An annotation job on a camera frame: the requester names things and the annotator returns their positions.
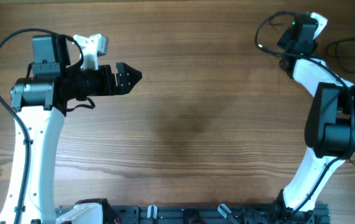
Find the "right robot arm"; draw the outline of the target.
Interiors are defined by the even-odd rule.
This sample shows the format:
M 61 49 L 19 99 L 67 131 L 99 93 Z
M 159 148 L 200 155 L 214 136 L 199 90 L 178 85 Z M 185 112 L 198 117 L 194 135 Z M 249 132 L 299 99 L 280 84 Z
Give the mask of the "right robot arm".
M 305 156 L 291 182 L 280 191 L 270 221 L 275 223 L 318 223 L 316 199 L 333 175 L 355 153 L 355 85 L 330 70 L 315 57 L 316 38 L 327 20 L 311 14 L 280 11 L 293 22 L 278 46 L 280 67 L 313 97 L 305 124 Z

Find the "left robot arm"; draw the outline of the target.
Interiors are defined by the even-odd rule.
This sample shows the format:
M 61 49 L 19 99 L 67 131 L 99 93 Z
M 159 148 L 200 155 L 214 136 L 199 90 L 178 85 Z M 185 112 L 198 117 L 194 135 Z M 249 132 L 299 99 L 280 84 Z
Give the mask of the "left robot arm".
M 119 223 L 108 201 L 100 198 L 81 200 L 57 216 L 55 156 L 70 100 L 92 109 L 93 97 L 128 94 L 142 73 L 123 62 L 117 63 L 116 73 L 99 65 L 108 47 L 101 34 L 85 38 L 36 29 L 32 46 L 34 60 L 6 105 L 16 122 L 16 142 L 0 223 Z

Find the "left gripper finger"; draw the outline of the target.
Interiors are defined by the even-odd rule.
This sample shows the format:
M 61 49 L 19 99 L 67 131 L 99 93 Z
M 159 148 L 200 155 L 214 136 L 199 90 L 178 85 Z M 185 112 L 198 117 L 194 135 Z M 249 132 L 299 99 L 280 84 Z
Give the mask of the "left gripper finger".
M 135 86 L 142 79 L 142 73 L 126 63 L 118 62 L 116 68 L 119 86 Z
M 133 83 L 119 83 L 115 87 L 115 94 L 116 95 L 126 95 L 128 94 L 134 87 Z

